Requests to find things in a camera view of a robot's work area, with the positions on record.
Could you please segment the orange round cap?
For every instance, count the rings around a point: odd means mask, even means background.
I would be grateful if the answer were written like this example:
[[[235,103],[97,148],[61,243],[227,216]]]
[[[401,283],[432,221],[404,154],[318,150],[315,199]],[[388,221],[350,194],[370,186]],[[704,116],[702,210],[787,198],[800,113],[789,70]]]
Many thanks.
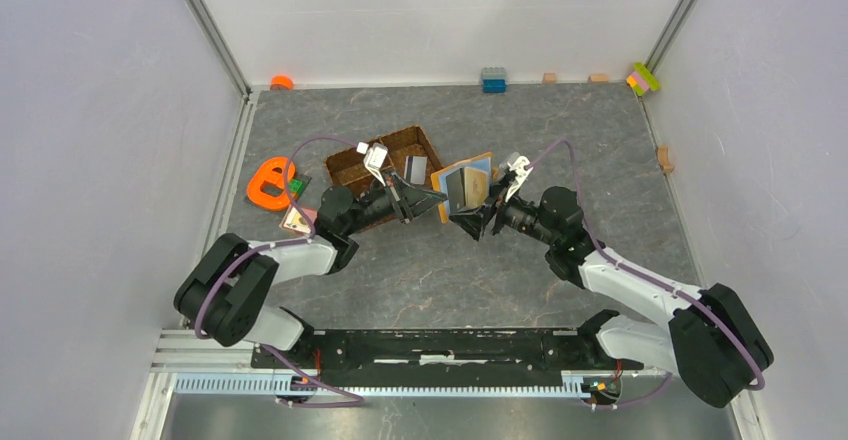
[[[269,83],[270,90],[292,90],[294,88],[294,82],[291,78],[285,75],[276,75],[271,78]]]

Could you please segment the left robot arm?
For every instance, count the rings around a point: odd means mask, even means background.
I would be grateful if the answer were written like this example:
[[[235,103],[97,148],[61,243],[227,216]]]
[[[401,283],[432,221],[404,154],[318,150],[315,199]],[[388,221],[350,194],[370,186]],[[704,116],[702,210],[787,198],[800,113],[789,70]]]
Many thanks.
[[[268,345],[288,366],[302,367],[313,357],[314,341],[305,334],[303,320],[268,302],[271,288],[339,272],[359,248],[355,234],[384,220],[409,223],[447,198],[408,183],[393,170],[361,195],[332,186],[322,194],[306,235],[275,242],[248,241],[234,233],[219,236],[177,289],[173,306],[200,338],[223,347],[241,341]]]

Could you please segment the green toy brick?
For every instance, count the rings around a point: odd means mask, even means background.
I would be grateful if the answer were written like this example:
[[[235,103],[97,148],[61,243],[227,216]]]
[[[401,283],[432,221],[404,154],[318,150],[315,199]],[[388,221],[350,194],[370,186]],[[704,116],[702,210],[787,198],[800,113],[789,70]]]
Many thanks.
[[[299,198],[311,183],[310,177],[294,177],[288,183],[289,192],[295,198]]]

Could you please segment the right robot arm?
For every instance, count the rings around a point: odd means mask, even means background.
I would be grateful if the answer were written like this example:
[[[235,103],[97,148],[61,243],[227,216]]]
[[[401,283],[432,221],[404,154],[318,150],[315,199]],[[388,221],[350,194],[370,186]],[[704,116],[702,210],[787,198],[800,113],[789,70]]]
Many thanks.
[[[597,240],[577,192],[546,189],[540,201],[521,199],[512,174],[489,189],[476,208],[449,219],[474,239],[509,227],[547,245],[545,260],[561,280],[607,296],[643,316],[634,321],[606,312],[584,326],[580,360],[602,368],[634,360],[679,377],[704,403],[722,408],[744,390],[761,390],[774,353],[739,295],[721,283],[703,289],[627,262]]]

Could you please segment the aluminium frame rail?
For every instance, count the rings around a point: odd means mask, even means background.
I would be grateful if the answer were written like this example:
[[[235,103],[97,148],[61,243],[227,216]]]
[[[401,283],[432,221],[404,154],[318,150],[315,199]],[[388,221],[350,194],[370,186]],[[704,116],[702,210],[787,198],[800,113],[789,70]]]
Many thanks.
[[[238,66],[206,2],[204,0],[185,1],[236,91],[242,97],[248,98],[252,93],[252,87]]]

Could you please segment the orange letter shaped block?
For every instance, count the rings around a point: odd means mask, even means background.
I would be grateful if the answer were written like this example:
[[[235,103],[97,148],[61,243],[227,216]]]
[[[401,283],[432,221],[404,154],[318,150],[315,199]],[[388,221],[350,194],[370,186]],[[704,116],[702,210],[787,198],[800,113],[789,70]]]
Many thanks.
[[[296,165],[287,157],[272,157],[255,172],[246,188],[247,198],[271,212],[286,210],[291,200],[285,188],[296,175]]]

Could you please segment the grey card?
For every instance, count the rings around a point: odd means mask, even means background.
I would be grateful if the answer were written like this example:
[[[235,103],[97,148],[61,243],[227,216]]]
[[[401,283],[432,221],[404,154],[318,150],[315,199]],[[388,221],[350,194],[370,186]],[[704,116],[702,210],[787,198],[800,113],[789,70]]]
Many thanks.
[[[424,185],[427,181],[426,156],[411,155],[405,158],[404,178],[413,185]]]

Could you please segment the pink card on table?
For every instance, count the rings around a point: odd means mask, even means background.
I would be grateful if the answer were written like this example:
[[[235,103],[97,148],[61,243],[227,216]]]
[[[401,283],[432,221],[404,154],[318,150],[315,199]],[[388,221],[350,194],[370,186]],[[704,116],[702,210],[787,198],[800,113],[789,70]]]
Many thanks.
[[[279,227],[282,230],[297,234],[309,234],[311,228],[308,225],[308,220],[315,222],[317,220],[317,211],[308,207],[302,207],[302,210],[306,216],[303,216],[301,212],[293,206],[289,206],[283,215],[283,219],[281,220]]]

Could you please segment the curved wooden block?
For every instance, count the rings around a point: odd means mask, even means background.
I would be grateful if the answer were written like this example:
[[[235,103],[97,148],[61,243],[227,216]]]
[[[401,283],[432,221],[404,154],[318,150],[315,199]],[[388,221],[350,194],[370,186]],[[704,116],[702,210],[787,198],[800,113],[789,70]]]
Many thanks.
[[[669,175],[674,171],[675,166],[672,163],[670,148],[667,145],[656,148],[656,158],[663,175]]]

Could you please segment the blue grey toy bricks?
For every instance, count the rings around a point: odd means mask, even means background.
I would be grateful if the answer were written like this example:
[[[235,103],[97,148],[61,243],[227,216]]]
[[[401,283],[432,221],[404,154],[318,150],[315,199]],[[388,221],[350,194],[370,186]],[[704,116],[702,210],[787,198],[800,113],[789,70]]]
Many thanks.
[[[483,67],[480,71],[480,84],[483,93],[505,93],[508,88],[506,69],[504,67]]]

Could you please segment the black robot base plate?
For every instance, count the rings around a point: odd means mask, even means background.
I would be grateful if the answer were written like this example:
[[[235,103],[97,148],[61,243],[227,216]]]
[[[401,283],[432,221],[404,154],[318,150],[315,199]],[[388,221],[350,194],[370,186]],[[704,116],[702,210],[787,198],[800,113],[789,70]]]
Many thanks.
[[[542,387],[564,371],[643,367],[574,328],[315,330],[284,355],[335,387]]]

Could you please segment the yellow leather card holder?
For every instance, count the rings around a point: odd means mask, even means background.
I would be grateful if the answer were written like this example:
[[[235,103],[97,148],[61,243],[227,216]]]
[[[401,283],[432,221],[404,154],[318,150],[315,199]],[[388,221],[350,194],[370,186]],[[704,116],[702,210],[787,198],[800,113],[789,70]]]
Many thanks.
[[[489,195],[494,166],[493,154],[486,152],[435,171],[430,180],[435,191],[447,195],[438,206],[441,222],[449,216],[483,205]]]

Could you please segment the blue cards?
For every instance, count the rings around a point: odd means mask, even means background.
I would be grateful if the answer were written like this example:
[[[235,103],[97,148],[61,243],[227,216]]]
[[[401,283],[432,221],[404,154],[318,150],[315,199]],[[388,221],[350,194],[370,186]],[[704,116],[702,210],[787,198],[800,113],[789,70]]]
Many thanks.
[[[454,169],[443,177],[448,196],[446,211],[449,215],[480,207],[488,195],[490,174],[474,168]]]

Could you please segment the green pink yellow bricks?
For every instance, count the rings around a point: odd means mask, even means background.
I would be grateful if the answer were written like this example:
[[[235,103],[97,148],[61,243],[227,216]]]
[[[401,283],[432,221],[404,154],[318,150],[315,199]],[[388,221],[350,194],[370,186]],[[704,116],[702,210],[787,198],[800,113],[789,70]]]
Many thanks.
[[[660,81],[640,62],[632,65],[632,71],[625,81],[638,97],[644,97],[646,94],[657,92],[662,88]]]

